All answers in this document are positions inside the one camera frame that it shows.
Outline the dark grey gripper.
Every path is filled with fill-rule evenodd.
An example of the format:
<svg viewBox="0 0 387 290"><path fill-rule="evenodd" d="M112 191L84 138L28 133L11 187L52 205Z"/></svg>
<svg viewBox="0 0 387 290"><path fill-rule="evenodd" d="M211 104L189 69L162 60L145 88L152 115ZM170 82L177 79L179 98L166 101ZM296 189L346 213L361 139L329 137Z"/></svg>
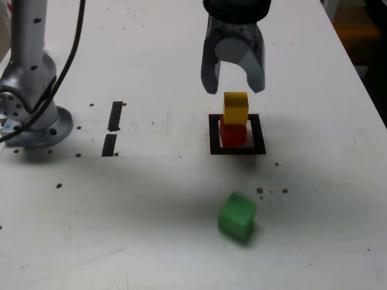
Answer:
<svg viewBox="0 0 387 290"><path fill-rule="evenodd" d="M209 15L201 62L201 81L207 93L216 94L218 90L220 61L241 67L250 89L263 91L264 57L264 40L256 22L231 24Z"/></svg>

